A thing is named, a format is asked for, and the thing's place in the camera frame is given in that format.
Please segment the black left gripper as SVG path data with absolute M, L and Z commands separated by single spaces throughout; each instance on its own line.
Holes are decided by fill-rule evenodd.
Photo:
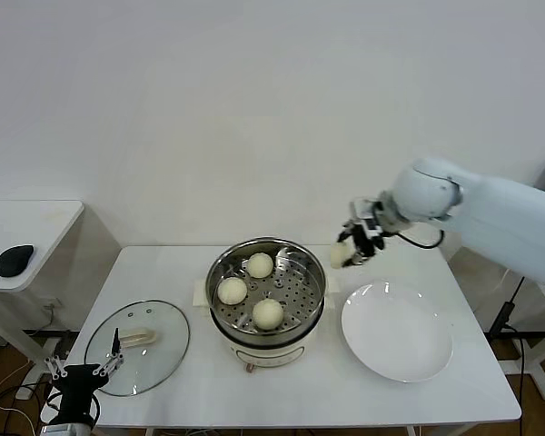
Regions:
M 61 393 L 59 411 L 49 421 L 50 425 L 79 423 L 95 425 L 98 414 L 91 415 L 94 393 L 107 384 L 107 376 L 112 376 L 124 363 L 119 331 L 115 329 L 111 351 L 106 361 L 97 364 L 76 364 L 64 366 L 58 356 L 45 358 L 45 365 L 54 381 L 54 387 Z

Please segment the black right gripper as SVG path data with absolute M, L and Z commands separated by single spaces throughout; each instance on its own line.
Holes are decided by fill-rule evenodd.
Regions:
M 344 267 L 362 266 L 366 264 L 377 251 L 383 251 L 385 243 L 378 234 L 368 236 L 361 224 L 345 225 L 339 233 L 337 242 L 343 243 L 352 236 L 356 253 L 344 262 Z

